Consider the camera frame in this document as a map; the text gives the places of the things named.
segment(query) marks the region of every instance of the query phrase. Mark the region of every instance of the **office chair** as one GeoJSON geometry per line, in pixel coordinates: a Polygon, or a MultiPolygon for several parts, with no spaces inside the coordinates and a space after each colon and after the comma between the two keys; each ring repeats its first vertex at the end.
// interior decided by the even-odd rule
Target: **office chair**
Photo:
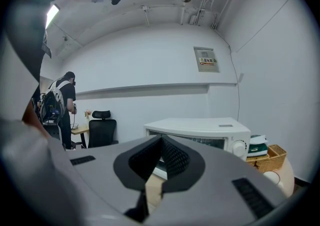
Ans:
{"type": "Polygon", "coordinates": [[[118,144],[117,140],[114,140],[114,131],[116,129],[117,122],[110,118],[110,111],[94,111],[92,113],[93,118],[99,120],[91,120],[89,122],[89,144],[88,148],[102,147],[113,144],[118,144]]]}

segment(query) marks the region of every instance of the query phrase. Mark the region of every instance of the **black pants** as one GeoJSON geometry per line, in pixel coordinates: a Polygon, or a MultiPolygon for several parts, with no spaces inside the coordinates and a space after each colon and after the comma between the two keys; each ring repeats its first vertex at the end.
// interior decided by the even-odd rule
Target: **black pants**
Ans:
{"type": "Polygon", "coordinates": [[[58,125],[61,129],[62,143],[65,145],[65,148],[71,149],[71,126],[69,111],[67,109],[58,125]]]}

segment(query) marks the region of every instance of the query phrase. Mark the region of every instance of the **wicker basket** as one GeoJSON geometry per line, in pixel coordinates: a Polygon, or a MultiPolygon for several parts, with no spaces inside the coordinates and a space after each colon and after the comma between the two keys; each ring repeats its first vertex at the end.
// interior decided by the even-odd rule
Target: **wicker basket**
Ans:
{"type": "Polygon", "coordinates": [[[260,172],[267,172],[280,169],[286,155],[287,152],[278,145],[270,145],[267,155],[248,157],[246,161],[260,172]]]}

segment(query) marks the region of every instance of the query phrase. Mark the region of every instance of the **wall sign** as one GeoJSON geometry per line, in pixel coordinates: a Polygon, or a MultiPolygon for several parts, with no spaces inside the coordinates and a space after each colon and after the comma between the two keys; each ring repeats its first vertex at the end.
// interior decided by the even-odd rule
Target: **wall sign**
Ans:
{"type": "Polygon", "coordinates": [[[199,72],[219,72],[218,62],[213,49],[194,47],[194,53],[199,72]]]}

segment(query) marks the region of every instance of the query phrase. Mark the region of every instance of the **round white object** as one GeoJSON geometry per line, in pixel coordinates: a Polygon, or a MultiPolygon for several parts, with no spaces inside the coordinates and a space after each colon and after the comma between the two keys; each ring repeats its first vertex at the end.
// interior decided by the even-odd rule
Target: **round white object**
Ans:
{"type": "Polygon", "coordinates": [[[283,188],[284,184],[280,181],[280,176],[276,172],[267,171],[267,172],[264,172],[263,175],[267,177],[269,180],[271,180],[279,188],[281,189],[283,188]]]}
{"type": "Polygon", "coordinates": [[[232,145],[232,153],[236,156],[243,156],[246,153],[246,146],[242,141],[237,141],[232,145]]]}

